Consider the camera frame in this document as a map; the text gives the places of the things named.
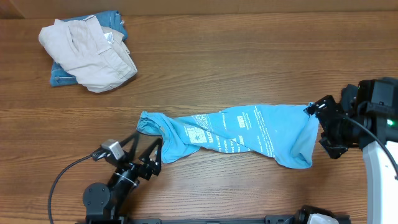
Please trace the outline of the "beige pants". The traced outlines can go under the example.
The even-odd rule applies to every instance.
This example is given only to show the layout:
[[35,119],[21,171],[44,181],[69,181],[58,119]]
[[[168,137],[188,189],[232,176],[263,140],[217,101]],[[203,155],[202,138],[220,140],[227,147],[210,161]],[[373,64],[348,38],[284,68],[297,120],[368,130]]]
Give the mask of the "beige pants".
[[90,15],[82,20],[56,19],[41,29],[39,42],[79,84],[101,93],[121,86],[137,73],[123,37]]

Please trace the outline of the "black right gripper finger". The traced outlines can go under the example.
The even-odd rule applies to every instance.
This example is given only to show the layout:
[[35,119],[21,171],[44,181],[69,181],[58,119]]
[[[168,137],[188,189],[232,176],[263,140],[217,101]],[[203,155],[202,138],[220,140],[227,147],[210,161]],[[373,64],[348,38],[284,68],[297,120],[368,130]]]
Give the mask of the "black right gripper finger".
[[321,139],[319,140],[319,143],[331,159],[338,159],[348,151],[348,148],[345,146],[332,144],[324,133],[321,133]]
[[303,111],[309,116],[335,117],[336,102],[331,95],[327,95],[315,103],[310,103]]

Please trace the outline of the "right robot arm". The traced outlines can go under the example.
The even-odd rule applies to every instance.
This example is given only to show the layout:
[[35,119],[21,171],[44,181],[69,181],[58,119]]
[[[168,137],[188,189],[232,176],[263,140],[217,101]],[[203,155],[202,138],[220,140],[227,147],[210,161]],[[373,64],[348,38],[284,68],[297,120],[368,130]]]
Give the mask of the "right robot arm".
[[310,104],[323,131],[319,143],[332,159],[350,148],[363,153],[368,223],[397,223],[397,79],[362,80]]

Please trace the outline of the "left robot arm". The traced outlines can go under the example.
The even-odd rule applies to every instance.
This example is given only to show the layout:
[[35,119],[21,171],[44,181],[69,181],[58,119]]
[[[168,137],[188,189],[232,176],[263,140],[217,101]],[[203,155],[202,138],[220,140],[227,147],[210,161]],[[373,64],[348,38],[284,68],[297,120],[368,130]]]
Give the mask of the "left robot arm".
[[86,223],[132,223],[120,210],[130,192],[139,186],[139,179],[149,180],[161,172],[162,139],[157,138],[134,162],[140,133],[135,132],[122,141],[109,139],[91,156],[94,161],[105,159],[115,166],[107,184],[94,183],[83,193]]

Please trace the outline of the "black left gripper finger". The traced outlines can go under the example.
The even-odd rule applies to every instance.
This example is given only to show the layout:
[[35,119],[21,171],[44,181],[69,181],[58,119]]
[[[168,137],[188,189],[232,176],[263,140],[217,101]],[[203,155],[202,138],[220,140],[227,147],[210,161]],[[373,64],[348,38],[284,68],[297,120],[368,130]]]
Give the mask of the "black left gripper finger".
[[147,174],[160,174],[162,168],[161,138],[157,138],[140,156],[139,160]]
[[127,137],[126,139],[124,139],[120,142],[121,147],[124,147],[129,142],[132,142],[131,148],[130,148],[129,152],[126,154],[127,161],[134,160],[135,153],[137,150],[137,145],[139,142],[139,138],[140,138],[140,133],[138,131],[136,131],[135,133],[133,133],[132,135],[130,135],[129,137]]

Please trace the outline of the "light blue printed t-shirt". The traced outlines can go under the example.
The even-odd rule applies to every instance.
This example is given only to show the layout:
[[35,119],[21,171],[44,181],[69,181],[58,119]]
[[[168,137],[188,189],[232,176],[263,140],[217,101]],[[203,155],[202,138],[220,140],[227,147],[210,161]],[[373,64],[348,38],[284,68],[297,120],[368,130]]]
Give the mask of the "light blue printed t-shirt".
[[291,169],[308,169],[319,121],[305,105],[247,105],[217,113],[169,118],[142,112],[137,130],[163,139],[162,162],[169,164],[201,148],[226,154],[257,152]]

